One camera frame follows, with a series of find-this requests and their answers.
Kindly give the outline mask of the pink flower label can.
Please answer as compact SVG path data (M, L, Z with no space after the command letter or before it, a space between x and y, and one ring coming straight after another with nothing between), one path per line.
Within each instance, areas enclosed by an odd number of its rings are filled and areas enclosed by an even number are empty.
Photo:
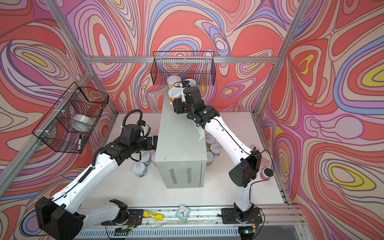
M193 84L193 87L197 86L197 82L195 80L193 80L193 79L186 79L184 81L190 81Z

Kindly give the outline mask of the orange label can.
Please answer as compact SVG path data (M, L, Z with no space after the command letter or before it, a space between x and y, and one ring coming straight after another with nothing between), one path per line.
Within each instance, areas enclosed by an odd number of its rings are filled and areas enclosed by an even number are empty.
M172 75L167 78L167 85L169 89L179 88L182 84L182 80L179 76Z

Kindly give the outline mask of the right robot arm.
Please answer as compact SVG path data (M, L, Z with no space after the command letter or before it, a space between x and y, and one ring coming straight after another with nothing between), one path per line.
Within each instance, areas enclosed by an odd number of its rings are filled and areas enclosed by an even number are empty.
M251 182L257 178L262 153L256 148L247 147L239 140L219 112L214 107L205 105L197 87L182 88L181 98L174 100L173 106L176 114L186 114L197 127L211 134L230 156L234 168L229 171L229 176L237 186L232 212L235 220L245 223L254 210Z

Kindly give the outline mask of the pink label can left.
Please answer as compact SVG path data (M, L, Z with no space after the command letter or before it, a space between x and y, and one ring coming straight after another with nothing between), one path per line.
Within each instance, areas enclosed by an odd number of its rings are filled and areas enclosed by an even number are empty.
M153 153L151 155L151 161L152 161L153 165L156 166L156 153Z

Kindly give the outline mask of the teal label can rear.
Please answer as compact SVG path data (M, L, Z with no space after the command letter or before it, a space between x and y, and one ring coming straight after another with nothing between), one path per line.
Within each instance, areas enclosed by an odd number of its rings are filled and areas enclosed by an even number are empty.
M151 154L148 151L141 151L140 162L145 166L149 166L152 163Z

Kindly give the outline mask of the teal label can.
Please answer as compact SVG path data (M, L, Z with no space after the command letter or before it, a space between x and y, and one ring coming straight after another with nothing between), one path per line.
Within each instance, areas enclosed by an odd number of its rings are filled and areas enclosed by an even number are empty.
M145 166L149 166L152 163L151 154L148 151L141 151L140 162Z
M148 168L144 163L137 162L133 165L132 171L136 175L136 177L143 178L147 175Z

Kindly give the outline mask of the teal label can front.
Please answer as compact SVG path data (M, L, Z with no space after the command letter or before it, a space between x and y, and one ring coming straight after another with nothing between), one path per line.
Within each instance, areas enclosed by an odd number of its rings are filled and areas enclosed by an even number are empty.
M137 162L133 165L132 171L136 175L136 177L143 178L147 175L148 168L144 163Z

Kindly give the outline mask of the grey metal cabinet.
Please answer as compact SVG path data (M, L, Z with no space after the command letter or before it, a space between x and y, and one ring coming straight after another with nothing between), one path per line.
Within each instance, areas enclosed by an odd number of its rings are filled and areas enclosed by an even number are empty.
M166 187L202 188L206 163L204 130L189 120L186 114L174 112L166 88L155 158Z

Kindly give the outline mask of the black marker pen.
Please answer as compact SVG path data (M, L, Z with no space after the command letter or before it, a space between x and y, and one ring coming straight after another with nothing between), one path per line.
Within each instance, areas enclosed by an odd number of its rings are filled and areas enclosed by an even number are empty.
M79 135L79 140L78 140L78 152L82 151L82 135Z

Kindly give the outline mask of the can right hidden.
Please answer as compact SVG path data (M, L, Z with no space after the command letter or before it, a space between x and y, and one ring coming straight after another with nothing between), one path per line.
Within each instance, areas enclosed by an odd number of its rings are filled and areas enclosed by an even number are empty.
M207 151L207 163L206 166L211 166L214 161L214 154L211 151Z

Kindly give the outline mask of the yellow label tube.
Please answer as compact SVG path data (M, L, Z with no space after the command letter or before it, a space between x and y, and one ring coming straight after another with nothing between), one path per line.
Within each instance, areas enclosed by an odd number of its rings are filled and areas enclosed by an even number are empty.
M152 213L152 212L147 212L147 211L143 212L143 217L144 218L151 218L151 219L158 220L158 221L162 221L164 219L164 215L162 215L162 214Z

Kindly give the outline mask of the teal alarm clock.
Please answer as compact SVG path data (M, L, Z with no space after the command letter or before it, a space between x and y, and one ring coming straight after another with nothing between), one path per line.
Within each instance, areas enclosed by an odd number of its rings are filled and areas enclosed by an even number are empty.
M180 205L177 212L176 212L176 218L182 222L187 222L189 215L191 213L191 209L184 206Z

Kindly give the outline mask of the pink calculator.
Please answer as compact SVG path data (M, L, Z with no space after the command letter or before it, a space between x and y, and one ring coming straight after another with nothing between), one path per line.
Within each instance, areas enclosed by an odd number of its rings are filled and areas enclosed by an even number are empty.
M272 167L272 158L270 157L270 154L268 150L261 150L260 148L257 148L256 146L252 147L253 151L256 151L256 153L253 153L254 156L256 156L257 159L260 159L260 168L271 168Z

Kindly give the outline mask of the pink round speaker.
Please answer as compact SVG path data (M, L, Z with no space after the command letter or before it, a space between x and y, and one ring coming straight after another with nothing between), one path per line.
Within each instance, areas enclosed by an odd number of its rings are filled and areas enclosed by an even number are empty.
M263 181L268 181L274 176L274 171L271 168L264 168L260 174Z

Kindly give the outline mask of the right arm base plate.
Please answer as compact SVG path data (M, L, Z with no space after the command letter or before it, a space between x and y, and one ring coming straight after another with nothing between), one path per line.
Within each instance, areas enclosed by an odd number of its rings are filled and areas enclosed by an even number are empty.
M251 207L243 212L238 208L222 208L218 214L223 224L256 224L263 222L261 211L256 207Z

